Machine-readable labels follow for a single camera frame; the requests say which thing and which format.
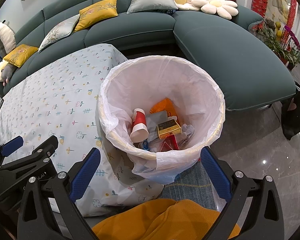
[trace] trash can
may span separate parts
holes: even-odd
[[[154,153],[136,148],[129,137],[133,110],[149,113],[165,98],[173,102],[180,122],[194,127],[186,149]],[[170,56],[141,57],[112,68],[101,85],[98,110],[106,138],[127,153],[132,172],[161,184],[172,183],[194,165],[201,149],[220,137],[225,120],[224,95],[216,82],[193,63]]]

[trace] light blue pillow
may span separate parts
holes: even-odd
[[[52,30],[49,31],[47,36],[45,36],[45,38],[43,39],[38,49],[38,52],[45,49],[47,46],[51,45],[52,43],[55,43],[56,41],[69,36],[72,33],[74,27],[77,25],[79,18],[80,18],[80,14],[77,14],[54,26]]]
[[[127,14],[153,10],[177,10],[174,0],[132,0]]]

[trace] yellow box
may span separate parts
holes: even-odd
[[[157,129],[160,139],[164,139],[170,135],[181,132],[180,125],[174,119],[169,120],[167,122],[159,123],[157,125]]]

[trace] sofa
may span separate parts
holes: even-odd
[[[39,47],[56,24],[98,1],[58,0],[46,6],[16,33],[17,45]],[[249,32],[263,21],[250,9],[239,5],[239,14],[229,21],[201,11],[177,11],[172,16],[160,12],[126,14],[130,3],[117,0],[117,17],[72,33],[34,53],[5,87],[0,83],[0,95],[49,63],[98,43],[112,44],[120,51],[176,43],[189,61],[216,81],[230,111],[265,106],[295,93],[287,68]]]

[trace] gray floor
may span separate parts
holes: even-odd
[[[300,84],[300,66],[292,75]],[[241,170],[248,177],[262,179],[271,175],[276,183],[284,218],[285,239],[300,225],[300,133],[288,141],[274,108],[227,112],[220,139],[211,149],[233,170]],[[215,194],[219,211],[225,204]],[[242,226],[250,201],[238,220]]]

